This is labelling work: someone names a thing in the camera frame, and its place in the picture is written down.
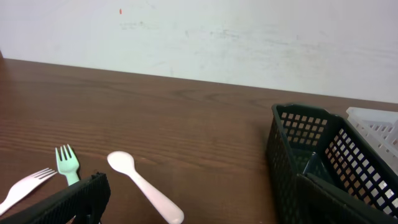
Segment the plastic fork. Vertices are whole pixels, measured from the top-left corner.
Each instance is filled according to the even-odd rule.
[[[73,153],[72,148],[68,146],[68,149],[64,146],[60,147],[61,156],[58,154],[57,148],[55,148],[55,157],[57,158],[58,172],[67,177],[68,185],[79,181],[77,176],[77,169],[79,169],[79,162]]]
[[[18,181],[14,184],[6,199],[0,204],[0,215],[6,212],[9,208],[23,199],[26,195],[28,195],[33,189],[39,186],[41,183],[48,180],[50,177],[55,175],[55,172],[52,169],[46,168],[44,170],[40,170],[32,175],[29,175],[22,180]]]

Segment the white backdrop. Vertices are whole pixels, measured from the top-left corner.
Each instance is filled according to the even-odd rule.
[[[398,103],[397,11],[396,0],[0,0],[0,50]]]

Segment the plastic spoon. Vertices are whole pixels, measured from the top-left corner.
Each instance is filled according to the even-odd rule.
[[[112,152],[108,155],[108,163],[114,170],[128,175],[168,223],[180,224],[184,220],[181,209],[137,173],[130,154],[122,151]]]

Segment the green fork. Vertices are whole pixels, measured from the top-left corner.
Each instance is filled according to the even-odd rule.
[[[58,154],[57,148],[55,148],[55,157],[57,158],[58,173],[67,177],[68,185],[79,181],[79,176],[77,176],[77,169],[79,169],[79,162],[73,153],[69,145],[68,149],[64,146],[60,147],[61,156]]]

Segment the wooden table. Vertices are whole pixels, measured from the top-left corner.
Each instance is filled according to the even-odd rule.
[[[80,175],[108,176],[103,223],[165,223],[106,156],[126,151],[137,171],[185,213],[184,223],[276,223],[264,146],[274,103],[346,116],[349,106],[398,105],[246,86],[4,59],[0,62],[0,200],[19,179],[57,168],[74,147]],[[56,175],[5,213],[67,187]]]

